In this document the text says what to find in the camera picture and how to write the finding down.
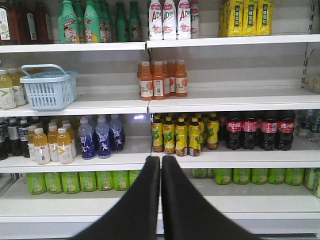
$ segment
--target white bottle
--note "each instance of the white bottle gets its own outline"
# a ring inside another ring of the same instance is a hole
[[[191,11],[188,0],[180,0],[178,4],[177,39],[191,39]]]
[[[200,38],[200,15],[198,0],[191,0],[191,38],[198,39]]]
[[[149,8],[149,39],[163,39],[162,6],[159,0],[152,0]]]
[[[174,0],[165,0],[163,5],[163,39],[177,39],[177,9]]]

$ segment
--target light blue basket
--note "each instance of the light blue basket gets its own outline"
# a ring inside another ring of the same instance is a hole
[[[46,71],[30,75],[29,68],[57,68],[60,71]],[[23,65],[26,74],[20,78],[24,84],[32,110],[62,110],[76,100],[76,71],[64,71],[55,64]]]

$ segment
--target green bottle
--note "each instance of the green bottle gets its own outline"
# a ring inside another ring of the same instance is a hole
[[[87,42],[87,39],[86,39],[86,28],[85,28],[85,19],[84,19],[85,12],[82,7],[82,0],[73,0],[73,9],[77,17],[80,43],[85,44]]]
[[[84,13],[85,37],[87,44],[101,43],[100,21],[93,0],[85,1]]]
[[[123,2],[116,3],[116,40],[119,43],[128,42],[128,22],[125,15],[125,5]]]
[[[141,20],[138,11],[138,2],[130,2],[129,41],[141,42]]]
[[[70,0],[63,0],[62,20],[59,29],[60,35],[64,35],[66,44],[80,43],[77,16]]]
[[[114,27],[109,14],[109,5],[106,0],[101,0],[101,12],[104,18],[104,29],[105,29],[105,41],[106,43],[112,43],[114,41]]]

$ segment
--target blue bottle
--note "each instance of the blue bottle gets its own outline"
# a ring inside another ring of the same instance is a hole
[[[118,114],[111,115],[109,126],[111,150],[115,153],[121,152],[124,149],[124,127]]]
[[[107,159],[111,156],[109,130],[110,128],[106,123],[106,117],[99,117],[95,132],[99,140],[98,157],[101,159]]]
[[[88,124],[88,119],[81,118],[79,127],[79,137],[81,140],[81,155],[84,160],[93,159],[96,156],[95,145],[93,140],[93,130]]]

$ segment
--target basket handle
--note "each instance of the basket handle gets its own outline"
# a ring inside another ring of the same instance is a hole
[[[26,69],[31,68],[56,68],[59,69],[64,75],[68,75],[65,70],[63,70],[62,67],[56,64],[32,64],[32,65],[23,65],[21,67],[22,72],[24,72],[30,79],[32,78],[30,73],[27,72]]]

